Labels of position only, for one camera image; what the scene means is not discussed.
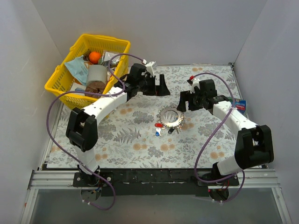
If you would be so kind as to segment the black key tag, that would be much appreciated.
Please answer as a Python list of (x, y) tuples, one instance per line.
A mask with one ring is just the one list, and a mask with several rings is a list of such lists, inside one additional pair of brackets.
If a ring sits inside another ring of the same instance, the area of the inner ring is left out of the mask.
[(168, 134), (172, 134), (172, 133), (174, 132), (174, 130), (175, 130), (175, 128), (170, 128), (170, 129), (168, 130)]

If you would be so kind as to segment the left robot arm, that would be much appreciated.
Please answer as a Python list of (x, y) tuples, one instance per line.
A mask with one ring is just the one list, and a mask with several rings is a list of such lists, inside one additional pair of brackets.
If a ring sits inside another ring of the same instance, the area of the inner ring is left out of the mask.
[(156, 66), (156, 62), (149, 62), (146, 65), (133, 64), (129, 73), (114, 84), (106, 97), (100, 97), (82, 109), (72, 109), (66, 137), (75, 147), (79, 159), (80, 178), (88, 186), (96, 186), (100, 180), (98, 174), (100, 167), (93, 149), (99, 138), (99, 123), (112, 110), (129, 101), (138, 92), (146, 96), (168, 96), (170, 94), (164, 75), (155, 75)]

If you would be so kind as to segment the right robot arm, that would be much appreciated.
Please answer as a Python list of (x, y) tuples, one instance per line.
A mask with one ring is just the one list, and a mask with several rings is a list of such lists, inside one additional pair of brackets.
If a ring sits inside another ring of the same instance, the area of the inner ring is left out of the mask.
[(202, 177), (194, 170), (199, 181), (220, 186), (237, 172), (273, 162), (272, 135), (267, 125), (250, 121), (234, 108), (231, 99), (217, 93), (212, 79), (200, 81), (190, 77), (187, 82), (191, 89), (180, 93), (177, 110), (186, 112), (204, 108), (219, 118), (219, 125), (226, 125), (236, 137), (234, 155), (215, 163), (210, 173)]

